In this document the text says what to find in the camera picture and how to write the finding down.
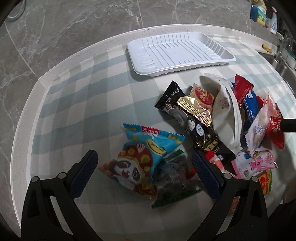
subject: blue gripper pad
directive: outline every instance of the blue gripper pad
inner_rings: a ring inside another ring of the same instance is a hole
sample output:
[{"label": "blue gripper pad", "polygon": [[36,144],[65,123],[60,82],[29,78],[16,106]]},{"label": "blue gripper pad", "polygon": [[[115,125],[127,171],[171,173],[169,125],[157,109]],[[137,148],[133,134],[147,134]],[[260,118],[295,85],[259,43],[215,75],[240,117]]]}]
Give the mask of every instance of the blue gripper pad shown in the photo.
[{"label": "blue gripper pad", "polygon": [[208,165],[205,163],[207,161],[209,164],[211,164],[207,159],[204,159],[196,152],[193,152],[192,155],[192,165],[200,178],[202,184],[204,185],[205,189],[207,190],[209,196],[214,199],[219,199],[220,194],[220,188],[221,184],[217,180],[217,178],[214,176]]},{"label": "blue gripper pad", "polygon": [[77,171],[75,177],[70,183],[69,196],[71,198],[78,198],[82,194],[87,185],[91,175],[98,165],[98,154],[95,151],[88,151],[88,153],[81,160],[82,164]]}]

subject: blue snack bag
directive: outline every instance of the blue snack bag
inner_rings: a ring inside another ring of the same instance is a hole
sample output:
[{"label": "blue snack bag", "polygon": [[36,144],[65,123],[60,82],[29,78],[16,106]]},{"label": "blue snack bag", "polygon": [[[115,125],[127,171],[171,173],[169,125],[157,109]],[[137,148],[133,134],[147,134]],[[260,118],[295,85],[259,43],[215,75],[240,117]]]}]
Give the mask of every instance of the blue snack bag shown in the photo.
[{"label": "blue snack bag", "polygon": [[151,176],[161,159],[184,142],[185,136],[151,127],[123,124],[128,141],[116,160],[99,167],[113,180],[150,199],[156,197]]},{"label": "blue snack bag", "polygon": [[244,106],[247,113],[247,118],[244,123],[244,131],[247,131],[251,124],[254,122],[260,108],[258,104],[258,100],[256,94],[253,90],[251,90],[244,99]]}]

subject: white snack bag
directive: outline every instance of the white snack bag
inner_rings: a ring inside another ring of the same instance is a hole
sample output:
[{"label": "white snack bag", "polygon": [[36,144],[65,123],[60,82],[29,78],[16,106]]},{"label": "white snack bag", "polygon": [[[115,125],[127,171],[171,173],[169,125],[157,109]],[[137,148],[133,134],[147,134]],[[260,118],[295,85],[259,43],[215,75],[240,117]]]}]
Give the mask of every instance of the white snack bag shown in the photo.
[{"label": "white snack bag", "polygon": [[233,152],[241,151],[242,118],[239,106],[228,81],[221,76],[205,73],[214,82],[218,93],[212,111],[212,125],[219,139]]}]

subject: white plastic tray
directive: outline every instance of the white plastic tray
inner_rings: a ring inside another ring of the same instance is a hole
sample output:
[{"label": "white plastic tray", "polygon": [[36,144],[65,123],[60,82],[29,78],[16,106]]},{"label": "white plastic tray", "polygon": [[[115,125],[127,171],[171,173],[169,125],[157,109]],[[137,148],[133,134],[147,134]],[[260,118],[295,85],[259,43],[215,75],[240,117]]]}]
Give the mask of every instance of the white plastic tray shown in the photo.
[{"label": "white plastic tray", "polygon": [[235,61],[223,46],[200,32],[136,39],[128,43],[128,52],[135,72],[148,76]]}]

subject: faucet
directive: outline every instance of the faucet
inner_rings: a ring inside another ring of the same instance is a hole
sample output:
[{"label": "faucet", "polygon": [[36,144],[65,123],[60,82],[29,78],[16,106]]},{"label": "faucet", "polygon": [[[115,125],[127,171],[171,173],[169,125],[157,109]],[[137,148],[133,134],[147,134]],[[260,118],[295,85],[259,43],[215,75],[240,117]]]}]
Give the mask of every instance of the faucet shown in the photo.
[{"label": "faucet", "polygon": [[279,49],[278,49],[278,51],[276,53],[275,59],[277,61],[280,61],[280,58],[282,56],[283,48],[286,45],[286,43],[288,42],[288,40],[291,40],[292,42],[294,42],[296,44],[296,40],[294,40],[292,37],[286,37],[286,38],[284,38],[283,42],[281,43],[281,45],[280,45],[280,47],[279,47]]}]

